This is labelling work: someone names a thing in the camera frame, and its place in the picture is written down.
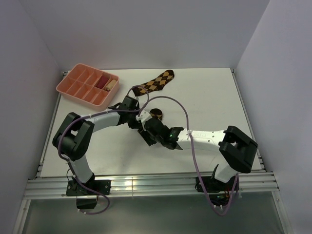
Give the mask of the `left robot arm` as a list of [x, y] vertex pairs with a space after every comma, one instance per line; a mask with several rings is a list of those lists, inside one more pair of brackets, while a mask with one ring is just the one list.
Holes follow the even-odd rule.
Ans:
[[138, 128], [140, 126], [136, 121], [138, 112], [138, 100], [126, 96], [123, 102], [102, 112], [88, 116], [80, 116], [71, 112], [65, 117], [52, 144], [58, 150], [59, 157], [69, 164], [73, 175], [78, 178], [77, 188], [84, 195], [91, 194], [95, 188], [93, 181], [95, 175], [86, 158], [92, 134], [125, 123], [129, 123], [133, 128]]

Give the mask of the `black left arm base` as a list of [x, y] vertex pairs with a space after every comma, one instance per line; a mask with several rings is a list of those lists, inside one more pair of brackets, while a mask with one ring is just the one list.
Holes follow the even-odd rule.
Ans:
[[66, 196], [76, 197], [76, 207], [80, 210], [94, 209], [100, 194], [109, 195], [111, 188], [110, 180], [93, 180], [83, 184], [88, 189], [82, 187], [74, 178], [68, 181]]

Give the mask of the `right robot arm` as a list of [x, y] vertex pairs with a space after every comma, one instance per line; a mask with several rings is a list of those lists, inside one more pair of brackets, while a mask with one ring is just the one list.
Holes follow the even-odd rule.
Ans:
[[149, 145], [161, 144], [170, 150], [195, 150], [220, 152], [225, 162], [215, 167], [211, 185], [222, 190], [237, 173], [248, 174], [258, 144], [235, 126], [221, 131], [195, 131], [183, 127], [168, 128], [155, 117], [138, 116], [143, 137]]

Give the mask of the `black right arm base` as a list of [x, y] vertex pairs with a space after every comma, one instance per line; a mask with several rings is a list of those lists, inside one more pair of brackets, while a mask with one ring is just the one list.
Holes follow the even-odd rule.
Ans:
[[202, 177], [205, 189], [209, 194], [210, 201], [216, 206], [225, 206], [230, 200], [230, 192], [234, 185], [235, 176], [227, 183], [212, 179], [211, 176]]

